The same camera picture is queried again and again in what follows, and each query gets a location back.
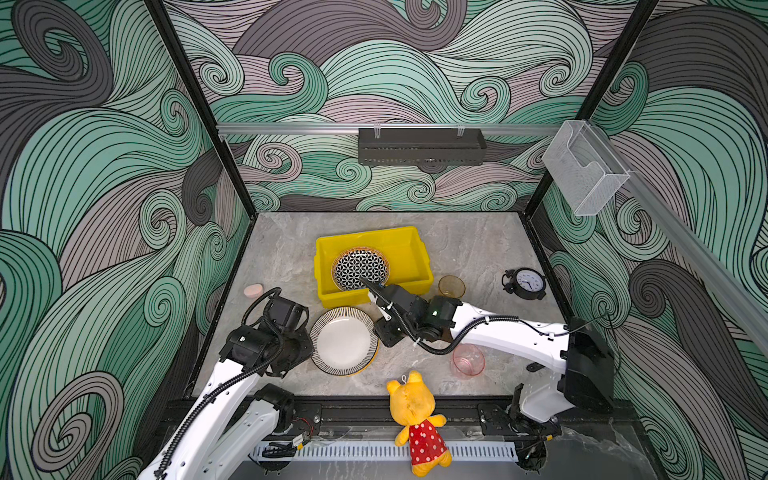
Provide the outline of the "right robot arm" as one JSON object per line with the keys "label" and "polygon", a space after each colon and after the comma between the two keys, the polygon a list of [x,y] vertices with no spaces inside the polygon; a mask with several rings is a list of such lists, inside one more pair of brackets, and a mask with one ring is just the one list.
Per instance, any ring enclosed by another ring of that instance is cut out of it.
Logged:
{"label": "right robot arm", "polygon": [[614,411],[615,355],[590,322],[574,328],[498,314],[460,299],[426,300],[403,287],[364,277],[361,283],[381,313],[374,331],[391,347],[408,338],[431,355],[453,353],[466,343],[523,358],[548,371],[536,384],[522,386],[518,413],[545,423],[573,408],[598,414]]}

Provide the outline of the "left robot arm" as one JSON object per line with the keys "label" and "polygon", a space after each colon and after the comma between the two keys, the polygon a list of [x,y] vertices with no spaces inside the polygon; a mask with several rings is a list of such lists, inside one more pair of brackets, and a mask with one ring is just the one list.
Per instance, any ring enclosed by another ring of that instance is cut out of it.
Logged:
{"label": "left robot arm", "polygon": [[141,479],[227,479],[260,441],[288,431],[295,395],[263,377],[284,378],[310,359],[309,309],[272,288],[231,330],[206,386]]}

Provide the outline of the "geometric patterned plate orange rim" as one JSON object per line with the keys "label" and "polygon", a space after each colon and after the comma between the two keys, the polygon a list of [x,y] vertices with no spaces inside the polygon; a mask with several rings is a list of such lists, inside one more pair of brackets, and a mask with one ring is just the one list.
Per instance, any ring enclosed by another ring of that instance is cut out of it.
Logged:
{"label": "geometric patterned plate orange rim", "polygon": [[363,289],[361,279],[383,284],[390,276],[386,257],[370,247],[356,247],[342,252],[333,262],[331,277],[341,291]]}

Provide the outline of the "white plate black striped rim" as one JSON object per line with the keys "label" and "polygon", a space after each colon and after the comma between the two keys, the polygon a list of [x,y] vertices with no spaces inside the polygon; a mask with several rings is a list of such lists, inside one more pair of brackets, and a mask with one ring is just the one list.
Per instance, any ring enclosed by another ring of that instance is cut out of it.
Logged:
{"label": "white plate black striped rim", "polygon": [[332,376],[346,377],[362,372],[379,350],[380,341],[373,327],[371,317],[358,308],[326,311],[310,330],[312,362]]}

